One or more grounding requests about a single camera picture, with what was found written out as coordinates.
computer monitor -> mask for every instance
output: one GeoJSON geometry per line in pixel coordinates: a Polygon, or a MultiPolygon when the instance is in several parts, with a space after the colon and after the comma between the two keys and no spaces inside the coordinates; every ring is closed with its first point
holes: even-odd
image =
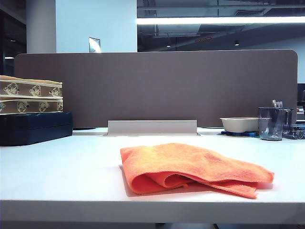
{"type": "Polygon", "coordinates": [[[297,84],[297,100],[298,101],[305,101],[305,83],[298,83],[297,84]]]}

blue tray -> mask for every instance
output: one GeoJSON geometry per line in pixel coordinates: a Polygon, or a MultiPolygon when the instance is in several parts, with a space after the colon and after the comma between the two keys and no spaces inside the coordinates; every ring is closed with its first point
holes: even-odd
{"type": "Polygon", "coordinates": [[[222,131],[222,135],[229,135],[229,136],[243,136],[243,137],[257,137],[257,132],[243,132],[243,133],[235,133],[235,132],[229,132],[229,131],[222,131]]]}

white pillar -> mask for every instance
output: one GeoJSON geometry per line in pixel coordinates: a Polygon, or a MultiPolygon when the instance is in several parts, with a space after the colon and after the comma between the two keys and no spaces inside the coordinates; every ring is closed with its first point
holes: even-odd
{"type": "Polygon", "coordinates": [[[28,53],[137,52],[136,0],[27,0],[28,53]]]}
{"type": "Polygon", "coordinates": [[[27,53],[56,52],[55,0],[27,0],[27,53]]]}

stacked boxes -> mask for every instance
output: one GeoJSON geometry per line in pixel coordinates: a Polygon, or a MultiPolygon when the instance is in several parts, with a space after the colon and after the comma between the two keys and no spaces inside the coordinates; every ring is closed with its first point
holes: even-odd
{"type": "Polygon", "coordinates": [[[62,83],[0,75],[0,115],[62,112],[62,83]]]}

brown desk divider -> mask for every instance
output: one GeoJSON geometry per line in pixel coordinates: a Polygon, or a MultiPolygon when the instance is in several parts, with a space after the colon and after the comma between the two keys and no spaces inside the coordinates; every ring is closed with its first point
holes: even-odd
{"type": "Polygon", "coordinates": [[[75,127],[108,120],[222,126],[220,117],[258,116],[273,99],[296,108],[292,50],[21,54],[15,75],[63,82],[75,127]]]}

